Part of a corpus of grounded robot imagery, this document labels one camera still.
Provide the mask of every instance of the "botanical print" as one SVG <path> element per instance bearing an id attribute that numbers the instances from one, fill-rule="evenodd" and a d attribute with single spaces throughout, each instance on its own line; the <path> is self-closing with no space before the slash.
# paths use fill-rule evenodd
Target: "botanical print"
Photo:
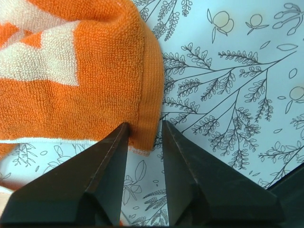
<path id="1" fill-rule="evenodd" d="M 260 14 L 252 15 L 249 22 L 246 22 L 246 25 L 250 28 L 247 35 L 249 35 L 255 29 L 263 29 L 269 25 L 262 25 L 263 18 Z"/>
<path id="2" fill-rule="evenodd" d="M 144 160 L 142 160 L 140 163 L 138 163 L 135 174 L 134 174 L 134 180 L 130 175 L 126 175 L 124 183 L 123 183 L 123 204 L 126 205 L 131 196 L 134 200 L 137 200 L 135 194 L 139 194 L 142 192 L 142 188 L 139 184 L 137 184 L 139 181 L 141 181 L 145 175 L 146 175 L 147 165 Z"/>
<path id="3" fill-rule="evenodd" d="M 285 47 L 284 51 L 294 49 L 294 46 L 289 44 L 282 44 L 277 48 L 281 49 L 282 47 Z M 166 64 L 164 90 L 166 98 L 164 98 L 163 104 L 176 109 L 172 112 L 163 112 L 161 120 L 170 120 L 173 125 L 177 126 L 187 122 L 187 118 L 196 116 L 197 120 L 182 129 L 181 132 L 192 131 L 194 134 L 208 136 L 214 152 L 221 150 L 221 156 L 232 154 L 231 162 L 229 162 L 231 167 L 246 169 L 246 166 L 249 165 L 248 151 L 254 152 L 258 147 L 255 135 L 260 133 L 259 121 L 262 119 L 270 121 L 273 114 L 272 100 L 267 94 L 269 71 L 295 52 L 291 52 L 281 59 L 263 63 L 259 61 L 257 52 L 222 51 L 218 53 L 219 58 L 234 61 L 237 65 L 216 69 L 212 65 L 212 59 L 208 58 L 208 51 L 201 51 L 200 47 L 194 48 L 192 43 L 182 46 L 181 49 L 184 52 L 164 53 L 163 55 Z M 204 73 L 178 78 L 174 76 L 181 75 L 186 68 L 191 67 L 200 68 L 204 70 Z M 294 71 L 291 70 L 290 75 L 292 76 L 290 77 L 294 77 Z M 206 75 L 216 76 L 202 82 L 202 76 Z M 242 80 L 242 84 L 237 83 L 240 79 L 245 79 Z M 178 87 L 177 99 L 170 97 L 175 86 Z M 190 101 L 189 98 L 182 99 L 198 92 L 199 87 L 204 87 L 204 92 L 200 95 L 201 104 Z M 202 112 L 203 103 L 213 96 L 223 98 L 211 110 L 206 111 L 204 106 L 205 111 Z M 213 115 L 213 110 L 225 103 L 230 97 L 233 97 L 234 102 L 230 102 L 226 110 L 216 112 L 216 115 Z M 258 103 L 258 106 L 255 110 L 249 110 L 245 107 L 246 103 Z M 221 132 L 217 131 L 220 125 L 225 124 L 221 122 L 221 118 L 226 115 L 230 116 L 226 129 Z M 160 137 L 157 137 L 156 148 L 160 147 L 160 142 Z"/>
<path id="4" fill-rule="evenodd" d="M 234 21 L 230 18 L 230 15 L 226 11 L 218 12 L 213 18 L 210 10 L 207 10 L 208 21 L 214 25 L 212 30 L 212 43 L 214 43 L 217 31 L 228 36 L 228 33 L 232 31 L 234 27 Z"/>
<path id="5" fill-rule="evenodd" d="M 300 7 L 293 3 L 284 4 L 284 11 L 280 11 L 275 14 L 274 18 L 279 20 L 279 22 L 273 25 L 273 29 L 280 29 L 285 24 L 290 25 L 291 27 L 287 32 L 287 35 L 293 35 L 296 33 L 297 29 L 301 26 L 303 22 L 304 12 L 301 11 Z"/>
<path id="6" fill-rule="evenodd" d="M 159 129 L 170 121 L 265 189 L 304 163 L 302 1 L 278 0 L 266 11 L 247 3 L 255 5 L 241 16 L 210 0 L 133 2 L 162 48 Z M 1 163 L 1 183 L 42 175 L 86 148 L 20 144 Z M 122 211 L 132 226 L 169 225 L 163 153 L 160 130 L 149 157 L 128 153 Z"/>
<path id="7" fill-rule="evenodd" d="M 180 20 L 187 17 L 192 7 L 192 0 L 133 0 L 140 10 L 142 19 L 147 22 L 152 14 L 158 14 L 157 24 L 152 32 L 157 39 L 164 36 L 169 40 Z"/>

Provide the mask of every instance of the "terry cloth towel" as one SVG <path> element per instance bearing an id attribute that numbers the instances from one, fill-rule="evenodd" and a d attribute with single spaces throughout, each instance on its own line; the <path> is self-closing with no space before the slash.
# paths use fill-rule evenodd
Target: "terry cloth towel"
<path id="1" fill-rule="evenodd" d="M 0 0 L 1 154 L 14 143 L 94 144 L 122 122 L 152 149 L 159 44 L 131 0 Z"/>

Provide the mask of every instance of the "fabric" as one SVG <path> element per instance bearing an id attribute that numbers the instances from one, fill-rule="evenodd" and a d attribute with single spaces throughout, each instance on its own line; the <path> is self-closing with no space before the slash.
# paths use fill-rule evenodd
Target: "fabric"
<path id="1" fill-rule="evenodd" d="M 122 122 L 147 155 L 164 73 L 130 0 L 0 0 L 0 147 L 94 144 Z"/>

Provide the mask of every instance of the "black object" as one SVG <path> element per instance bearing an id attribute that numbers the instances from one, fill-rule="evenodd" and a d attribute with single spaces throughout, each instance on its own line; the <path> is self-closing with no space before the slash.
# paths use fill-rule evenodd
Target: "black object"
<path id="1" fill-rule="evenodd" d="M 304 227 L 304 164 L 265 190 L 162 123 L 171 226 Z M 12 194 L 1 226 L 117 226 L 127 124 Z"/>
<path id="2" fill-rule="evenodd" d="M 14 192 L 0 224 L 118 226 L 127 125 Z"/>

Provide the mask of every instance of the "black plastic jaw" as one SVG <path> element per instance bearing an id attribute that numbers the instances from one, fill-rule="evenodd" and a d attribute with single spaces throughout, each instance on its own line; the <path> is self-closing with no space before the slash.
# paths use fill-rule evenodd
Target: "black plastic jaw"
<path id="1" fill-rule="evenodd" d="M 192 143 L 167 121 L 162 123 L 162 136 L 171 226 L 245 227 L 284 221 L 275 194 Z"/>
<path id="2" fill-rule="evenodd" d="M 128 151 L 128 124 L 14 192 L 5 225 L 118 226 Z"/>

